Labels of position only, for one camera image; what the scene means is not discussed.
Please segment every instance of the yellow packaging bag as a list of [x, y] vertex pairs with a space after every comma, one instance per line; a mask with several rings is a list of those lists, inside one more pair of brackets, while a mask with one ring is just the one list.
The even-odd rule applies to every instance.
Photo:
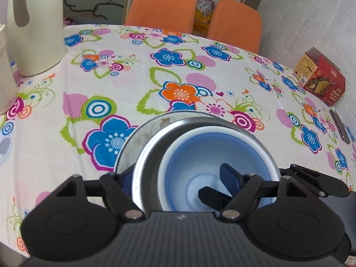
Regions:
[[208, 31], [212, 14], [212, 2], [213, 0], [198, 0], [194, 17], [194, 30]]

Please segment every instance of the tablecloth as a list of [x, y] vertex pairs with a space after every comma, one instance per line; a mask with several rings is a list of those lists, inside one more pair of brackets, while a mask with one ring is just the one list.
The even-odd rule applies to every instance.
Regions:
[[0, 116], [0, 241], [10, 248], [28, 256], [20, 231], [28, 213], [69, 176], [112, 171], [135, 128], [168, 111], [224, 118], [253, 133], [280, 168], [299, 164], [353, 190], [350, 129], [347, 145], [329, 107], [287, 67], [160, 29], [79, 25], [64, 34], [63, 60], [37, 76], [15, 73], [18, 99]]

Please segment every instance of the dark phone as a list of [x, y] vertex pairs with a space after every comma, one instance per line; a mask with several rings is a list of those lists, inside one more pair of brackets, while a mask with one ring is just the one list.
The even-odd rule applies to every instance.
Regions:
[[336, 124], [336, 127], [338, 128], [338, 131], [339, 131], [339, 134], [341, 136], [341, 139], [346, 142], [347, 144], [350, 144], [351, 141], [350, 139], [348, 138], [348, 133], [346, 132], [346, 129], [344, 127], [344, 124], [342, 123], [339, 115], [330, 109], [330, 114], [332, 116], [332, 119], [334, 120], [335, 124]]

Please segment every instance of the snack box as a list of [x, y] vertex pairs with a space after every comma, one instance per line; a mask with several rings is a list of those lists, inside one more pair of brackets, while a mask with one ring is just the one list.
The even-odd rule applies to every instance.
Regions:
[[301, 57], [294, 75], [305, 90], [328, 105], [333, 105], [345, 92], [345, 77], [340, 69], [315, 47]]

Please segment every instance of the chair backrest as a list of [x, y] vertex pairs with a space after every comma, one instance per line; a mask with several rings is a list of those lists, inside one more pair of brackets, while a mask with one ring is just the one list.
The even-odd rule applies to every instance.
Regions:
[[261, 35], [262, 19], [256, 10], [235, 0], [220, 0], [206, 37], [258, 54]]
[[191, 34], [197, 0], [133, 0], [125, 25]]

